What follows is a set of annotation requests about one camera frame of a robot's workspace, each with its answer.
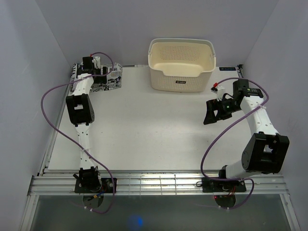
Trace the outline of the newspaper print trousers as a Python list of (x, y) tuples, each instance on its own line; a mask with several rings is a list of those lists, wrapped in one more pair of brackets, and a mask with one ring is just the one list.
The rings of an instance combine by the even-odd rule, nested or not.
[[(84, 71), (85, 69), (83, 67), (83, 63), (74, 64), (72, 68), (70, 81), (77, 80), (78, 79), (77, 76), (83, 74)], [(122, 87), (123, 67), (118, 63), (114, 63), (114, 68), (112, 69), (111, 64), (104, 64), (101, 65), (101, 69), (98, 73), (103, 75), (105, 73), (108, 73), (109, 71), (111, 71), (111, 73), (109, 73), (107, 76), (93, 78), (94, 83), (91, 87), (91, 92), (108, 91)]]

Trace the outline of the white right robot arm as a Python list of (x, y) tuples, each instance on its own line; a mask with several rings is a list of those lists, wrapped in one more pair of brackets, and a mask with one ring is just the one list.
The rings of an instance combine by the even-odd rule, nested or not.
[(204, 175), (202, 187), (204, 192), (223, 192), (245, 186), (245, 181), (256, 174), (279, 173), (290, 141), (281, 135), (273, 126), (265, 104), (269, 100), (268, 93), (259, 84), (250, 87), (251, 81), (233, 78), (233, 94), (229, 95), (221, 82), (215, 83), (211, 90), (216, 98), (206, 102), (206, 115), (203, 124), (214, 124), (232, 117), (242, 111), (244, 116), (224, 129), (210, 144), (214, 144), (232, 127), (247, 120), (251, 138), (242, 152), (241, 159), (234, 164), (225, 165), (218, 177)]

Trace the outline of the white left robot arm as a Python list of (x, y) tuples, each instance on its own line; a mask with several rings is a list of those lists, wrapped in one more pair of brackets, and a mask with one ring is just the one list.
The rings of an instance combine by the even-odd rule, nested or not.
[(90, 125), (94, 122), (94, 109), (90, 102), (90, 91), (94, 83), (91, 75), (101, 74), (101, 59), (99, 56), (88, 56), (82, 58), (81, 65), (73, 68), (73, 92), (65, 99), (70, 122), (75, 126), (80, 147), (80, 170), (77, 180), (79, 185), (97, 192), (102, 187), (102, 180), (99, 178), (98, 166), (87, 155), (91, 150)]

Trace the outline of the blue label sticker right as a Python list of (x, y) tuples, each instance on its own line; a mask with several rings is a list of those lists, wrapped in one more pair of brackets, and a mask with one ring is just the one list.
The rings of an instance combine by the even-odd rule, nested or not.
[(236, 71), (235, 67), (219, 67), (220, 71)]

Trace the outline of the cream perforated plastic basket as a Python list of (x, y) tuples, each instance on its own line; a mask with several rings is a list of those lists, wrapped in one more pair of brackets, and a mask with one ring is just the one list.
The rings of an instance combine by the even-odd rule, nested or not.
[(148, 49), (151, 85), (155, 90), (202, 92), (217, 58), (212, 42), (192, 38), (156, 38)]

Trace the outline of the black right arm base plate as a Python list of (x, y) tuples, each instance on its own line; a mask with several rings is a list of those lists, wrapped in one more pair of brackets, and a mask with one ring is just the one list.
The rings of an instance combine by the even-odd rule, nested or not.
[(236, 193), (246, 192), (245, 182), (238, 180), (220, 181), (202, 178), (201, 187), (204, 193), (229, 193), (231, 190), (235, 190)]

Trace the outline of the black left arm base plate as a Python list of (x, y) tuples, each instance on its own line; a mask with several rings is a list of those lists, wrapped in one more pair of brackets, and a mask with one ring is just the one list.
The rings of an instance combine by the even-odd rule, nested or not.
[(81, 186), (81, 183), (79, 180), (76, 180), (75, 183), (75, 193), (113, 193), (113, 189), (116, 192), (116, 186), (117, 186), (117, 178), (114, 178), (114, 182), (112, 182), (111, 178), (101, 178), (101, 187), (100, 189), (90, 190), (85, 187)]

